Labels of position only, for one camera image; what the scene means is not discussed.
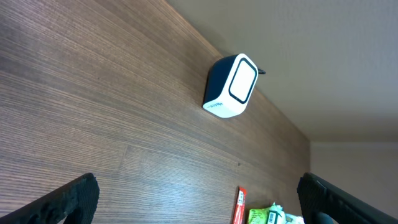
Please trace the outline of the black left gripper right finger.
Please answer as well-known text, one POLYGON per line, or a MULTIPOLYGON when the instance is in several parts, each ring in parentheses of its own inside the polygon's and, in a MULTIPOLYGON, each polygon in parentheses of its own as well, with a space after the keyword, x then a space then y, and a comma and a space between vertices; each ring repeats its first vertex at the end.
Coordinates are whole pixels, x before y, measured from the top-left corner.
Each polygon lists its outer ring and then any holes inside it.
POLYGON ((306 172, 297 187, 304 223, 391 224, 397 219, 319 176, 306 172))

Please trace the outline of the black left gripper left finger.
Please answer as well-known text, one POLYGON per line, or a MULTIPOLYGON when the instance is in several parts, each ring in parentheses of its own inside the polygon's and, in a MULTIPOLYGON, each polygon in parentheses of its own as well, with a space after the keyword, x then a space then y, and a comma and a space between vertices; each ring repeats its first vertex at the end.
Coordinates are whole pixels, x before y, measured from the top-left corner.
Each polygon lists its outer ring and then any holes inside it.
POLYGON ((1 223, 82 223, 93 221, 100 195, 96 177, 86 173, 24 207, 1 217, 1 223))

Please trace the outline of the green white small box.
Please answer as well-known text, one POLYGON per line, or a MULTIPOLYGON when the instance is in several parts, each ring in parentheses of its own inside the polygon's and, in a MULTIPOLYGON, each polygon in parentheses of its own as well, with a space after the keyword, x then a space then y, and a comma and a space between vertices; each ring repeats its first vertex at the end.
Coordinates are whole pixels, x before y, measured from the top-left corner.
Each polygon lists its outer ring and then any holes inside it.
POLYGON ((266 224, 281 224, 282 215, 278 211, 270 210, 267 216, 266 224))

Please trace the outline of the green snack packet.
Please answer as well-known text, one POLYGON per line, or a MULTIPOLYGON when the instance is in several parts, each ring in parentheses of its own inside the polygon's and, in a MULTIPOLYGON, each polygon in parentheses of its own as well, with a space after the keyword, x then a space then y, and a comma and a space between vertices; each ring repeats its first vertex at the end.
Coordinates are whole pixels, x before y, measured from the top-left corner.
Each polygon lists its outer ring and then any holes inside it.
POLYGON ((250 209, 247 224, 266 224, 269 208, 250 209))

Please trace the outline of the light blue snack packet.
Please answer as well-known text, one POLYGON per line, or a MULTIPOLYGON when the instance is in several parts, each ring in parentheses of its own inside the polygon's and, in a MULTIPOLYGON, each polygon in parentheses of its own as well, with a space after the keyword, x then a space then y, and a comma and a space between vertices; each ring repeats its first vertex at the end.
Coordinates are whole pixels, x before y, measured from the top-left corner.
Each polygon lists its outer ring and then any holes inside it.
POLYGON ((276 205, 273 203, 269 208, 269 211, 278 211, 282 215, 282 223, 281 224, 305 224, 303 217, 295 216, 283 211, 283 207, 280 205, 276 205))

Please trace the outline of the red snack packet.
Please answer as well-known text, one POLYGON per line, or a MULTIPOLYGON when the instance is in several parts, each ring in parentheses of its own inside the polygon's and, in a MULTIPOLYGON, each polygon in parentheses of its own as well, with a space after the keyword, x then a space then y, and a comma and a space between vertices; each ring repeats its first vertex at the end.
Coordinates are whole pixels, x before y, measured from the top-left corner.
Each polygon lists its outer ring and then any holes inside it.
POLYGON ((238 193, 236 196, 236 204, 234 206, 234 212, 232 217, 232 224, 242 224, 244 218, 245 200, 247 191, 242 186, 238 187, 238 193))

